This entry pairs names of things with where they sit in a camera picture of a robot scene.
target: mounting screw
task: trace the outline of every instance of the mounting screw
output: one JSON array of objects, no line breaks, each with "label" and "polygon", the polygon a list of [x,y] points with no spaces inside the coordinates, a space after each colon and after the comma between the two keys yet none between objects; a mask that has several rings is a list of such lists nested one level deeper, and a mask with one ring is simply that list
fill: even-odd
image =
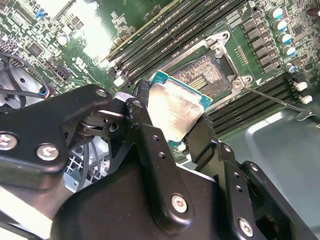
[{"label": "mounting screw", "polygon": [[173,195],[171,198],[171,203],[177,212],[185,213],[187,211],[188,205],[182,196]]},{"label": "mounting screw", "polygon": [[255,170],[256,172],[258,172],[258,168],[256,165],[254,165],[253,163],[250,163],[250,166],[253,170]]},{"label": "mounting screw", "polygon": [[53,145],[45,144],[38,147],[36,155],[44,161],[52,161],[59,156],[59,150]]},{"label": "mounting screw", "polygon": [[133,101],[133,104],[136,105],[136,106],[139,107],[139,108],[142,108],[142,107],[143,107],[142,103],[141,103],[140,101],[138,101],[138,100],[134,100],[134,101]]},{"label": "mounting screw", "polygon": [[102,89],[98,89],[97,91],[95,91],[95,93],[96,93],[97,95],[99,95],[100,97],[103,97],[103,98],[106,98],[106,97],[107,97],[107,93],[106,93],[104,90],[102,90]]},{"label": "mounting screw", "polygon": [[240,218],[238,220],[238,223],[245,235],[247,235],[250,238],[254,235],[254,230],[252,229],[250,224],[247,222],[247,220]]},{"label": "mounting screw", "polygon": [[0,134],[0,150],[7,151],[17,146],[18,140],[11,134]]}]

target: motherboard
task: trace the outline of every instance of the motherboard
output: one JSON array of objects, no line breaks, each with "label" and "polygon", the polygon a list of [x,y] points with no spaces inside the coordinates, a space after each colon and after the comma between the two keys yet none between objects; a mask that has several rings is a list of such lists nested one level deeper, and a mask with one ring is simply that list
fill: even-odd
[{"label": "motherboard", "polygon": [[162,71],[212,98],[212,115],[247,95],[243,86],[289,74],[303,75],[291,102],[308,104],[319,10],[316,0],[0,0],[0,51],[30,63],[53,96],[87,84],[132,93]]}]

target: green circuit board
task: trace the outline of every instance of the green circuit board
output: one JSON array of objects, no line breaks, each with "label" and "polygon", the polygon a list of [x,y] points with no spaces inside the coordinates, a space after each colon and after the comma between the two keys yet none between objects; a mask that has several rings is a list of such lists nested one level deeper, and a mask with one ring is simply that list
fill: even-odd
[{"label": "green circuit board", "polygon": [[[114,48],[123,43],[148,21],[156,16],[161,9],[170,4],[170,0],[124,0],[124,1],[90,1],[77,0],[67,8],[58,19],[49,16],[36,18],[42,9],[33,0],[9,0],[1,10],[0,25],[2,34],[6,33],[11,41],[12,51],[19,53],[32,62],[43,73],[56,93],[64,93],[85,84],[99,84],[111,93],[121,91],[113,84],[113,79],[107,77],[106,63],[101,62]],[[309,79],[314,82],[317,71],[319,40],[314,22],[306,16],[305,10],[312,1],[300,0],[260,0],[248,1],[241,8],[222,18],[218,24],[207,30],[207,35],[227,30],[231,33],[226,44],[229,55],[242,75],[251,75],[251,87],[257,87],[279,74],[283,73],[284,65],[292,62],[291,57],[282,53],[282,47],[276,41],[279,34],[272,28],[274,19],[267,16],[272,6],[284,9],[284,18],[288,20],[288,31],[291,33],[295,47],[296,58],[302,59],[299,68],[311,64],[307,70]],[[263,32],[268,33],[267,39],[272,43],[278,58],[278,68],[264,73],[257,57],[246,38],[242,23],[251,17],[253,9],[261,13],[259,22],[264,23]],[[303,23],[303,32],[294,32],[294,27]],[[67,31],[69,37],[66,45],[58,43],[58,38]],[[28,48],[36,43],[41,54],[37,57],[30,54]],[[62,79],[54,73],[58,65],[63,65],[70,72],[67,79]]]},{"label": "green circuit board", "polygon": [[[42,7],[33,0],[6,2],[0,12],[0,28],[13,45],[10,51],[32,62],[57,94],[91,83],[114,94],[116,88],[113,88],[113,81],[107,79],[107,70],[101,60],[112,50],[117,38],[127,39],[170,0],[77,0],[58,19],[46,15],[36,19]],[[92,3],[97,4],[97,10],[90,8]],[[57,41],[63,30],[68,31],[66,45]],[[28,51],[33,43],[42,50],[37,57]],[[63,65],[71,76],[62,79],[54,74],[51,64],[53,68]]]}]

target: white connector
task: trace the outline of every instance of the white connector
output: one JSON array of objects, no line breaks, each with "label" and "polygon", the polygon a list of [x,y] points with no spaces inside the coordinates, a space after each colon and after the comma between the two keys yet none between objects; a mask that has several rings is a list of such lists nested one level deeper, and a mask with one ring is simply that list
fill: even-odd
[{"label": "white connector", "polygon": [[308,103],[311,103],[313,101],[313,98],[310,95],[300,96],[299,99],[303,104],[308,104]]},{"label": "white connector", "polygon": [[303,90],[308,88],[308,84],[305,81],[302,82],[294,82],[293,85],[295,86],[295,88],[299,91],[302,92]]}]

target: resistor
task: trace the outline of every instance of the resistor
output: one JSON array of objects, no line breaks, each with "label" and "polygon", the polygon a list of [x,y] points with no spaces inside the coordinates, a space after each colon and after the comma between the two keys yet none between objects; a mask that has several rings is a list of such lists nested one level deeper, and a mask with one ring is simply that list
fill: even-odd
[{"label": "resistor", "polygon": [[241,48],[241,46],[238,46],[238,47],[237,47],[237,50],[238,50],[238,53],[240,54],[240,57],[242,58],[243,63],[244,63],[244,64],[248,64],[249,61],[248,61],[248,59],[247,59],[247,57],[246,57],[243,49]]}]

